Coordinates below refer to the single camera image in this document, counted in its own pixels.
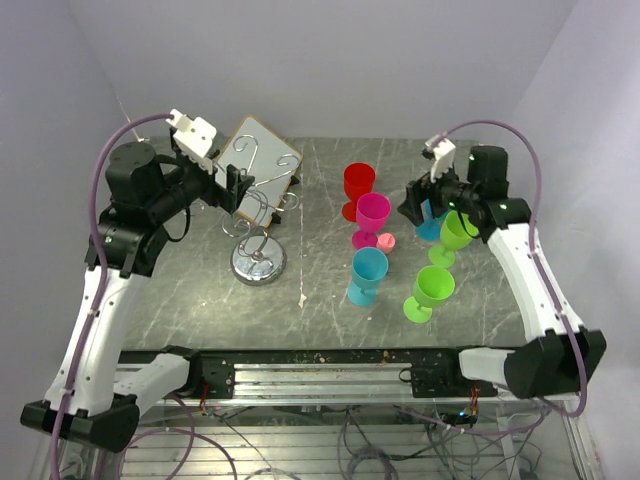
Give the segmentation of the chrome wine glass rack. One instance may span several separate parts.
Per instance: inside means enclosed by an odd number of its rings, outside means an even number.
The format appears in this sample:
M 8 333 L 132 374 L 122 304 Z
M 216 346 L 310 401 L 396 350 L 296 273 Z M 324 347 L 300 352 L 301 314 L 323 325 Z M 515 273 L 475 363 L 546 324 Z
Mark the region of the chrome wine glass rack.
M 274 215 L 271 224 L 279 222 L 284 212 L 298 206 L 299 197 L 290 191 L 290 186 L 285 194 L 286 202 L 281 205 L 282 211 Z M 283 273 L 287 254 L 268 228 L 254 225 L 236 211 L 222 221 L 222 228 L 227 236 L 237 240 L 231 252 L 230 267 L 240 282 L 261 286 L 273 282 Z

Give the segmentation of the magenta plastic wine glass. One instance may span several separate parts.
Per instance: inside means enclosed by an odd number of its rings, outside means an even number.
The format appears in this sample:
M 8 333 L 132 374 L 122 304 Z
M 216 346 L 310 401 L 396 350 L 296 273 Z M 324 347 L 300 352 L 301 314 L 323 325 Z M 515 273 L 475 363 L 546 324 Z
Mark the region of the magenta plastic wine glass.
M 389 198 L 381 193 L 366 193 L 358 199 L 356 204 L 358 230 L 352 235 L 352 245 L 356 250 L 377 245 L 377 234 L 387 223 L 391 210 Z

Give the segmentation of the red plastic wine glass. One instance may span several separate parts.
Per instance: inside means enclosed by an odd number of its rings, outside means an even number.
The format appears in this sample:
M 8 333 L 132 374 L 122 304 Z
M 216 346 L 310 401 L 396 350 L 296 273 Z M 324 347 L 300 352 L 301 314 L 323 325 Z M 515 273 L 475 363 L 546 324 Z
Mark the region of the red plastic wine glass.
M 355 222 L 357 201 L 373 190 L 376 172 L 370 165 L 356 162 L 344 170 L 343 180 L 344 192 L 349 202 L 342 207 L 342 215 L 347 221 Z

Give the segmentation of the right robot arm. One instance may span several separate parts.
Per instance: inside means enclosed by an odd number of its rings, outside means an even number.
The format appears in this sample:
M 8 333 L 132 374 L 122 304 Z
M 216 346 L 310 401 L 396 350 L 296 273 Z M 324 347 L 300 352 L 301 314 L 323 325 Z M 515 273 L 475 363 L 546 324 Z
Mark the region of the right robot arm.
M 520 399 L 584 394 L 606 340 L 601 331 L 584 326 L 562 294 L 527 202 L 509 196 L 507 152 L 473 147 L 466 180 L 455 172 L 452 142 L 430 141 L 422 154 L 433 165 L 408 183 L 399 213 L 419 226 L 429 207 L 435 216 L 449 213 L 463 229 L 475 228 L 475 237 L 488 246 L 509 282 L 525 332 L 524 345 L 515 349 L 462 349 L 458 361 L 442 369 L 442 387 L 455 396 L 476 381 L 504 387 Z

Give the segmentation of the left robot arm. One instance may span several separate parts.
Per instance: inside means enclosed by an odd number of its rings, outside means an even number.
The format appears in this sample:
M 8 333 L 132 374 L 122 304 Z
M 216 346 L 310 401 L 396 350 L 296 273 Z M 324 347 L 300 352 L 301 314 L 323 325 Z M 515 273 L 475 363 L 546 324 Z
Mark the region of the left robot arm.
M 204 384 L 201 354 L 168 346 L 117 380 L 130 311 L 171 242 L 165 224 L 196 200 L 235 212 L 254 179 L 229 165 L 226 183 L 181 151 L 161 155 L 129 142 L 109 157 L 110 205 L 85 256 L 84 291 L 70 344 L 43 399 L 23 407 L 21 425 L 109 452 L 122 451 L 140 418 L 169 395 L 192 397 Z

